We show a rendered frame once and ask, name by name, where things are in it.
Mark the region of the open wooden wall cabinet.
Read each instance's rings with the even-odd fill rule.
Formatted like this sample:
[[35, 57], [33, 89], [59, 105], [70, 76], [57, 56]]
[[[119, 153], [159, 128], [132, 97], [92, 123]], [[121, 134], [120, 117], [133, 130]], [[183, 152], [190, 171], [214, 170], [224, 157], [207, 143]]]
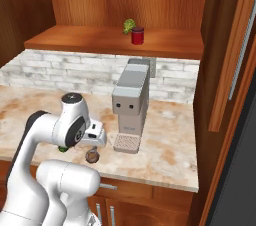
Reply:
[[[201, 58], [205, 0], [0, 0], [16, 51], [41, 49], [149, 57]], [[123, 24], [144, 28], [134, 45]]]

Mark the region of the dark fridge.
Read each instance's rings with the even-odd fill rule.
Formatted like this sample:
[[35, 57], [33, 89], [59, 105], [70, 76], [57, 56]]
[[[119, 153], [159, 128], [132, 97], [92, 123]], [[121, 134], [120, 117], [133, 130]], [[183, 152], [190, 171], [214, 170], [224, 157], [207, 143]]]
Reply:
[[205, 226], [256, 226], [256, 69]]

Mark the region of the grey coffee machine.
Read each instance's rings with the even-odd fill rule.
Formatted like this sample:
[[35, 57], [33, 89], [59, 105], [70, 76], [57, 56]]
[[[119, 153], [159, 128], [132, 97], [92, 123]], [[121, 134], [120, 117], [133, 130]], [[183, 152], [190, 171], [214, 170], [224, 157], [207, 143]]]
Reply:
[[118, 116], [114, 150], [139, 151], [149, 105], [150, 60], [129, 59], [113, 92], [112, 110]]

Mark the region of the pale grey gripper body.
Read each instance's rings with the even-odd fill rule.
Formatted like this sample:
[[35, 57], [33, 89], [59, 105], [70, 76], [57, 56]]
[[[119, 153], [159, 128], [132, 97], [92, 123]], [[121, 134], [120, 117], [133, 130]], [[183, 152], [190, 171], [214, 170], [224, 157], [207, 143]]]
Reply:
[[96, 135], [87, 132], [81, 139], [81, 143], [88, 146], [105, 147], [107, 143], [106, 133], [101, 132], [99, 135]]

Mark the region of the wooden cabinet door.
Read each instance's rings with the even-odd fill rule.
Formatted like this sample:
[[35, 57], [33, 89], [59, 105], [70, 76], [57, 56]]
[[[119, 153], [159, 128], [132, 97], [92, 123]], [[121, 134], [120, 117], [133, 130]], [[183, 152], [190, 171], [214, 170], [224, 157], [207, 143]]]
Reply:
[[204, 74], [209, 91], [209, 131], [218, 132], [221, 127], [252, 4], [253, 0], [216, 0]]

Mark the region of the wooden base cupboard door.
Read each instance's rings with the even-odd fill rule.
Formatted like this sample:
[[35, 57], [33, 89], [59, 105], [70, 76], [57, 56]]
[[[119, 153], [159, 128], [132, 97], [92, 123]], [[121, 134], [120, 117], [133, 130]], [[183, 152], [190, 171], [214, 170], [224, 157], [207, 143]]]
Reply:
[[116, 226], [187, 226], [187, 213], [106, 199], [109, 226], [110, 206], [114, 206]]
[[103, 197], [97, 197], [97, 196], [92, 196], [88, 198], [88, 205], [91, 211], [97, 216], [96, 203], [99, 203], [101, 207], [102, 226], [108, 226], [105, 199]]

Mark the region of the wooden drawer front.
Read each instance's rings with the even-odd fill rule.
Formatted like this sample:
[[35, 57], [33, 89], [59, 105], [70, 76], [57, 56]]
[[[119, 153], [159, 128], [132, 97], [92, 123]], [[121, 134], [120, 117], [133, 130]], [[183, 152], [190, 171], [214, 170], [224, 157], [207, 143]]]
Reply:
[[99, 188], [97, 191], [98, 196], [104, 196], [108, 198], [152, 198], [152, 187], [150, 185], [134, 183], [130, 181], [123, 181], [111, 178], [101, 178], [101, 183], [111, 184], [117, 186], [117, 190], [110, 190], [105, 188]]

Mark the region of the brown round bread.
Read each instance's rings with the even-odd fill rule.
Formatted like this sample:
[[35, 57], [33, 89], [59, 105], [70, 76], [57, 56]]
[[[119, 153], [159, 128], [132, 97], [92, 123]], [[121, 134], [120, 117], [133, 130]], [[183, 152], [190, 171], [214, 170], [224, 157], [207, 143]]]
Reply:
[[100, 155], [96, 149], [90, 149], [85, 154], [85, 159], [90, 164], [97, 163], [99, 158]]

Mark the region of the green broccoli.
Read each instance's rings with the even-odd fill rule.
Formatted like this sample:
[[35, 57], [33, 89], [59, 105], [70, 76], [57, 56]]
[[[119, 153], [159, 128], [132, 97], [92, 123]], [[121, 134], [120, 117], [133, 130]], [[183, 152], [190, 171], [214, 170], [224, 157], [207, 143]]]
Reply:
[[136, 23], [133, 19], [125, 20], [123, 24], [123, 33], [128, 34], [132, 30], [132, 28], [135, 26], [136, 26]]

